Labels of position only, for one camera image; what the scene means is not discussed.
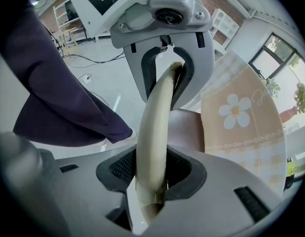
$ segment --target purple cloth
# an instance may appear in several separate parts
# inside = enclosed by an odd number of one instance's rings
[[[132,129],[85,89],[67,68],[32,5],[27,5],[0,52],[30,92],[14,132],[44,144],[79,147],[107,138],[115,143]]]

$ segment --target ceiling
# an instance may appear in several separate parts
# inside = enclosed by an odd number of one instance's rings
[[[255,9],[257,14],[271,17],[273,20],[297,29],[291,15],[286,11],[279,0],[238,0],[248,11]]]

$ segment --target white flower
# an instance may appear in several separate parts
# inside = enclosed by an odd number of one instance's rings
[[[270,79],[269,79],[269,83],[271,83],[271,84],[276,84],[275,79],[274,79],[274,78],[270,78]]]
[[[227,116],[224,120],[224,127],[226,129],[232,129],[236,124],[236,120],[240,126],[248,126],[250,117],[246,112],[244,112],[244,110],[251,107],[250,99],[248,97],[243,97],[238,102],[237,95],[230,94],[227,97],[227,102],[229,105],[222,105],[218,110],[219,115]]]
[[[263,84],[266,85],[267,84],[267,80],[264,79],[261,75],[259,75],[259,77],[260,77],[261,81],[263,82]]]

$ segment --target yellow sticker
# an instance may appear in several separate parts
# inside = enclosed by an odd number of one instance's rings
[[[286,176],[291,176],[296,173],[302,172],[305,170],[305,164],[301,166],[297,166],[296,161],[290,161],[287,163],[287,173]]]

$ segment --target brick wall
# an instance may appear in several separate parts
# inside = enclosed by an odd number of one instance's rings
[[[54,15],[54,7],[57,7],[58,5],[60,5],[61,3],[63,3],[66,0],[57,0],[55,3],[53,3],[46,11],[43,12],[43,14],[39,17],[40,20],[43,22],[43,24],[50,29],[53,33],[58,32],[58,26],[56,23],[56,18]],[[62,14],[65,9],[59,9],[57,16],[59,16],[60,14]]]
[[[231,17],[233,21],[235,21],[236,24],[239,25],[239,27],[241,27],[243,21],[245,20],[245,17],[226,0],[201,0],[201,1],[211,15],[213,14],[216,8],[219,8],[223,12],[225,12],[229,17]],[[223,44],[226,40],[226,36],[223,35],[221,32],[217,31],[213,39],[216,40],[218,43]]]

